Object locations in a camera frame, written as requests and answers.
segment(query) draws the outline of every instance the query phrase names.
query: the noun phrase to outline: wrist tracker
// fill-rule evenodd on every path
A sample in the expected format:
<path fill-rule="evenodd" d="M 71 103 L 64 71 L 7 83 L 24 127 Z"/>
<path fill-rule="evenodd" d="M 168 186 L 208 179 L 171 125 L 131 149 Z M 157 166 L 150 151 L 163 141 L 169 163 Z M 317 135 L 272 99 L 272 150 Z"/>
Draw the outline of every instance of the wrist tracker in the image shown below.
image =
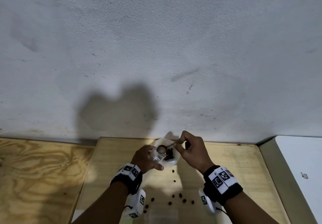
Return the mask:
<path fill-rule="evenodd" d="M 214 165 L 203 175 L 205 180 L 203 192 L 212 202 L 219 202 L 222 206 L 225 202 L 242 192 L 243 188 L 238 184 L 234 175 L 223 166 Z"/>
<path fill-rule="evenodd" d="M 114 178 L 111 180 L 111 183 L 116 181 L 123 182 L 128 189 L 128 194 L 136 194 L 141 183 L 142 183 L 142 172 L 137 165 L 126 164 L 115 174 Z"/>

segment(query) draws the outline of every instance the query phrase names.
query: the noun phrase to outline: light wooden board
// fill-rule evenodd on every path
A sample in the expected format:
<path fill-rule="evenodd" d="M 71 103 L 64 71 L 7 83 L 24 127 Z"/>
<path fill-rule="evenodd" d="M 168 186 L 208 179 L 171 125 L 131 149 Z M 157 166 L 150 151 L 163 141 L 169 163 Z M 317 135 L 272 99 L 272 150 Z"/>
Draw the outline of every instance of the light wooden board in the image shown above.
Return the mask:
<path fill-rule="evenodd" d="M 135 151 L 152 142 L 144 139 L 101 138 L 91 159 L 89 174 L 76 209 L 87 209 L 107 189 L 116 171 L 131 161 Z M 289 223 L 257 146 L 205 144 L 213 162 L 226 166 L 256 203 L 280 224 Z M 141 186 L 147 193 L 145 204 L 149 208 L 133 223 L 216 223 L 216 219 L 207 214 L 199 198 L 198 190 L 203 188 L 204 183 L 202 176 L 183 159 L 174 167 L 165 168 L 164 171 L 152 170 L 147 174 Z M 230 223 L 230 220 L 220 214 L 217 223 Z"/>
<path fill-rule="evenodd" d="M 68 223 L 93 151 L 0 138 L 0 223 Z"/>

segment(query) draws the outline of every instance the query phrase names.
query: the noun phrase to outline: concrete wall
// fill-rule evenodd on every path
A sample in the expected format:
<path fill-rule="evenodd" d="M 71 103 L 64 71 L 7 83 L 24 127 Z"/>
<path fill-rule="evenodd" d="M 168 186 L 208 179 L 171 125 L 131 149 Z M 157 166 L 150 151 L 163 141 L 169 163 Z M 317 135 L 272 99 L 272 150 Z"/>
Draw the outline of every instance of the concrete wall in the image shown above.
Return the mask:
<path fill-rule="evenodd" d="M 322 136 L 321 2 L 0 0 L 0 136 Z"/>

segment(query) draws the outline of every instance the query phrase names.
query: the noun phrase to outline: black cable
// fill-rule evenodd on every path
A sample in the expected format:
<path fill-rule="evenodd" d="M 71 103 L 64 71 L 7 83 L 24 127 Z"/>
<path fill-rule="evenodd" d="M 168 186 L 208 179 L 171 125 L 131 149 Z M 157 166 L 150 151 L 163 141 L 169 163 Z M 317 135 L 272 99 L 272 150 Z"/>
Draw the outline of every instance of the black cable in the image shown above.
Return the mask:
<path fill-rule="evenodd" d="M 228 215 L 224 210 L 222 210 L 222 209 L 220 209 L 220 208 L 218 208 L 218 207 L 216 207 L 216 210 L 220 210 L 220 211 L 222 211 L 223 213 L 225 213 L 226 215 Z"/>
<path fill-rule="evenodd" d="M 129 205 L 124 206 L 124 209 L 125 209 L 126 207 L 129 207 L 130 209 L 133 209 L 133 207 L 132 207 L 132 206 L 129 206 Z"/>

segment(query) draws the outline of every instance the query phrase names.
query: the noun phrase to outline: wooden table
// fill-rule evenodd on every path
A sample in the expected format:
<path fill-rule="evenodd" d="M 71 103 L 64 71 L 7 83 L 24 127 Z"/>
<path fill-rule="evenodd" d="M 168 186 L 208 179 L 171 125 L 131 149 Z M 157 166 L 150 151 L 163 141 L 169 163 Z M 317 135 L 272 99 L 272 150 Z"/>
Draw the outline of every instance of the wooden table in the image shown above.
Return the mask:
<path fill-rule="evenodd" d="M 69 223 L 93 150 L 0 138 L 0 223 Z"/>
<path fill-rule="evenodd" d="M 76 210 L 87 209 L 107 189 L 116 171 L 131 161 L 135 151 L 152 142 L 144 139 L 100 138 Z M 205 144 L 214 163 L 226 166 L 257 204 L 280 224 L 289 223 L 256 145 Z M 207 214 L 198 194 L 198 189 L 203 188 L 203 178 L 183 159 L 174 167 L 163 171 L 152 170 L 148 174 L 141 186 L 147 193 L 145 204 L 149 208 L 146 214 L 134 219 L 134 223 L 231 223 L 225 214 L 219 214 L 216 218 Z"/>

